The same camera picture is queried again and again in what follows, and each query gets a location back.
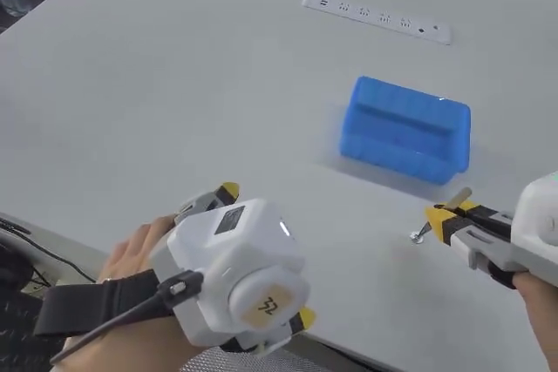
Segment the black cable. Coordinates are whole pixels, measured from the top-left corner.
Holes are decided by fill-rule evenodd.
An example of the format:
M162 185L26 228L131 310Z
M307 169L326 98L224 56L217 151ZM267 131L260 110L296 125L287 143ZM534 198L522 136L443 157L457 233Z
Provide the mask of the black cable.
M141 302L134 308L127 310L125 313L118 315L106 323L98 326L81 337L78 342L53 356L51 358L51 365L55 365L58 362L63 361L72 353L77 352L86 344L111 331L113 328L144 320L145 313L154 308L163 306L168 309L173 309L182 302L199 294L201 292L202 283L203 274L201 272L186 270L176 274L175 276L171 276L159 284L157 287L157 293L154 296Z
M27 237L27 235L31 235L31 232L28 229L23 228L23 227L19 226L18 224L15 224L11 221L7 221L4 218L0 218L0 228L2 228L4 231L7 231L8 233L12 233L12 234L16 235L21 240L25 241L27 244L30 244L31 246L35 247L37 250L39 250L39 251L43 252L44 254L52 257L52 259L61 261L65 265L68 265L69 267L72 267L76 272L81 274L89 282L92 282L92 283L95 282L95 280L91 276L89 276L83 270L81 270L75 263L65 259L62 256L58 256L57 254L53 253L49 249L37 244L35 241L33 241L32 239Z
M34 279L31 279L30 282L34 283L35 285L40 285L41 287L48 287L45 283L43 283L41 281L36 281Z
M54 365L58 362L63 361L66 357L71 355L72 353L77 352L81 348L83 348L86 344L91 343L93 340L99 338L101 335L108 333L113 328L120 327L126 324L130 324L134 322L134 319L141 318L141 316L150 309L157 307L163 303L163 297L161 294L157 293L151 298L141 302L139 305L136 305L134 308L127 310L125 313L114 317L112 320L107 321L105 324L98 326L94 330L90 331L83 337L79 339L78 342L72 344L69 348L65 348L57 355L54 355L51 359L51 364Z
M45 285L46 287L51 287L52 285L50 284L50 282L48 282L45 277L43 276L43 274L41 274L36 267L33 267L33 272L35 272L35 274L38 276L38 278L43 281L43 285Z

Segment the power outlet socket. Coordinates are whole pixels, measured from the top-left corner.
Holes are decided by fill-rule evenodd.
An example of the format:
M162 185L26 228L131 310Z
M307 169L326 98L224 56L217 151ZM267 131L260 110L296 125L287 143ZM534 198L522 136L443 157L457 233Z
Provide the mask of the power outlet socket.
M436 43L449 45L452 42L450 27L430 19L410 17L348 0L303 0L303 6Z

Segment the human hand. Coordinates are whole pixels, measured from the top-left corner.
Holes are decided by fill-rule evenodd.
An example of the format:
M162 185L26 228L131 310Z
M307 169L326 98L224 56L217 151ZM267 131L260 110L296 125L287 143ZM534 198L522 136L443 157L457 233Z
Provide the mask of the human hand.
M514 285L525 301L531 326L551 372L558 372L558 288L527 273L516 274Z
M114 248L98 282L149 269L149 254L173 227L174 215L169 215L138 228L130 239ZM176 318L166 317L115 328L57 366L64 372L176 372L201 351L188 342Z

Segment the blue plastic container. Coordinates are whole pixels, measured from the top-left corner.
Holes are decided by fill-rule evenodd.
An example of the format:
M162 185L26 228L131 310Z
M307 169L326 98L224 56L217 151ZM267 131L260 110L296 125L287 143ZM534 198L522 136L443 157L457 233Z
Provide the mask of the blue plastic container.
M467 105L375 78L358 79L340 151L437 185L469 167Z

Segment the white table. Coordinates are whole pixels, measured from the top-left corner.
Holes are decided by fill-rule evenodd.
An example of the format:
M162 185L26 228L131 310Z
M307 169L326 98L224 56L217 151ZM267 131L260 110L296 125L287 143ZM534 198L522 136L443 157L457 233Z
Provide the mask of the white table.
M301 0L48 0L0 36L0 211L94 269L139 223L238 181L308 255L316 338L410 371L545 370L516 293L408 237L463 185L513 209L556 169L558 3L360 1L446 21L454 42ZM341 159L363 74L470 105L469 171L437 188Z

